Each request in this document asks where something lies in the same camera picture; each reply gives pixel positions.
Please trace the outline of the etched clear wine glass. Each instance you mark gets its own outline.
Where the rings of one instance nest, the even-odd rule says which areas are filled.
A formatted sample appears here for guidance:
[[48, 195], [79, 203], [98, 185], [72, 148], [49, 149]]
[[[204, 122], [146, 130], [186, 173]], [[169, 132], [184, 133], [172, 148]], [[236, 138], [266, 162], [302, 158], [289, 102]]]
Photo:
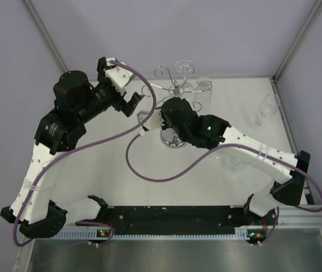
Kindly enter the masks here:
[[175, 69], [183, 76], [183, 81], [179, 84], [179, 88], [182, 91], [182, 94], [192, 95], [194, 87], [189, 82], [189, 80], [195, 72], [194, 64], [189, 60], [181, 60], [175, 64]]

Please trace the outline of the clear ribbed glass tumbler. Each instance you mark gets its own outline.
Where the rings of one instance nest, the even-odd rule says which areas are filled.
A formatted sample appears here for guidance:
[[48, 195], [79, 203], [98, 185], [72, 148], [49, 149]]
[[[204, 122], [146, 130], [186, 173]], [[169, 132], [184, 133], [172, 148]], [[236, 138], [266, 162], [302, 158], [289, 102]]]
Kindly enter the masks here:
[[212, 80], [207, 76], [201, 76], [197, 80], [197, 86], [194, 89], [194, 100], [192, 106], [195, 111], [201, 112], [207, 110], [211, 105], [212, 99]]

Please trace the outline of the tall clear wine glass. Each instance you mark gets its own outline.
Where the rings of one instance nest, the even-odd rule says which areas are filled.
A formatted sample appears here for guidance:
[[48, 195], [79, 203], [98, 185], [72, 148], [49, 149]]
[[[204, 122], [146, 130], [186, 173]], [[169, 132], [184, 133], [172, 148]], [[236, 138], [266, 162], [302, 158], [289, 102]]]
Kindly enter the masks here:
[[265, 96], [252, 116], [251, 127], [254, 130], [262, 130], [268, 120], [277, 113], [280, 103], [280, 97], [275, 94]]

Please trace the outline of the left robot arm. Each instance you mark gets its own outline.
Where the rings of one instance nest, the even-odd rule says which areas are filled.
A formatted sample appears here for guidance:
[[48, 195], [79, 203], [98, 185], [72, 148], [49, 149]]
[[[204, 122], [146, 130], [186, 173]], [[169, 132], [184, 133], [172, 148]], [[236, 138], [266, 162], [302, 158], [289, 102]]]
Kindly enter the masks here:
[[22, 233], [28, 240], [50, 238], [64, 226], [91, 220], [103, 224], [108, 211], [103, 200], [90, 195], [60, 203], [51, 200], [59, 173], [67, 157], [77, 151], [86, 124], [113, 108], [125, 116], [133, 114], [142, 95], [124, 99], [134, 73], [116, 58], [102, 57], [97, 65], [98, 83], [92, 85], [86, 73], [73, 70], [62, 74], [53, 87], [54, 108], [40, 121], [35, 134], [32, 159], [14, 202], [1, 210], [1, 217], [13, 225], [13, 239]]

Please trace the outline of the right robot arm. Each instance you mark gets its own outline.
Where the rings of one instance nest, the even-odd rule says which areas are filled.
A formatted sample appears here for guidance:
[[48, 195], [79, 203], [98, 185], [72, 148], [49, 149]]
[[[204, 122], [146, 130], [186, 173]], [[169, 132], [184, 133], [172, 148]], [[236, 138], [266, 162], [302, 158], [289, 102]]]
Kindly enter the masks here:
[[271, 210], [300, 204], [311, 155], [282, 152], [246, 136], [228, 121], [214, 115], [198, 115], [190, 104], [178, 97], [161, 106], [165, 128], [173, 129], [181, 141], [240, 160], [272, 178], [259, 192], [252, 193], [240, 217], [250, 224], [260, 222]]

